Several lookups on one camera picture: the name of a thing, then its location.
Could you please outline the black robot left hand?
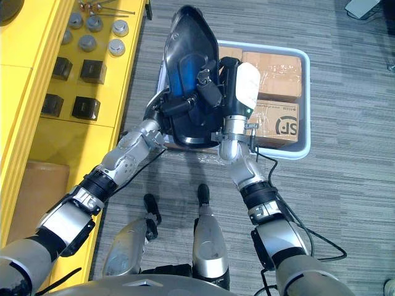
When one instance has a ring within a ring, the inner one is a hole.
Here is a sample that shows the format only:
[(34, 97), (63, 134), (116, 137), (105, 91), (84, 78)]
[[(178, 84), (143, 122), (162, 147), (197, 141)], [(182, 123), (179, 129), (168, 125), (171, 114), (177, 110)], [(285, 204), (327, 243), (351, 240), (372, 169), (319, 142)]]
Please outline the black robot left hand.
[(147, 104), (144, 113), (145, 120), (155, 120), (160, 125), (166, 118), (183, 115), (192, 111), (199, 102), (208, 108), (216, 108), (222, 101), (219, 88), (209, 82), (205, 85), (197, 84), (196, 90), (185, 96), (174, 96), (170, 87), (159, 91)]

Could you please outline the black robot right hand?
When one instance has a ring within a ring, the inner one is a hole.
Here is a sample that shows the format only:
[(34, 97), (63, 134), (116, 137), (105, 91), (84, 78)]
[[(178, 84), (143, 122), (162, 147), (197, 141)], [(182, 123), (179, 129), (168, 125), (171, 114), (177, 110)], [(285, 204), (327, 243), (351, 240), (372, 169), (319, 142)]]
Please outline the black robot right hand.
[(213, 62), (206, 64), (197, 74), (196, 84), (213, 82), (222, 93), (219, 109), (223, 117), (240, 115), (250, 118), (259, 94), (260, 73), (249, 62), (241, 62), (234, 57), (223, 57), (212, 68)]

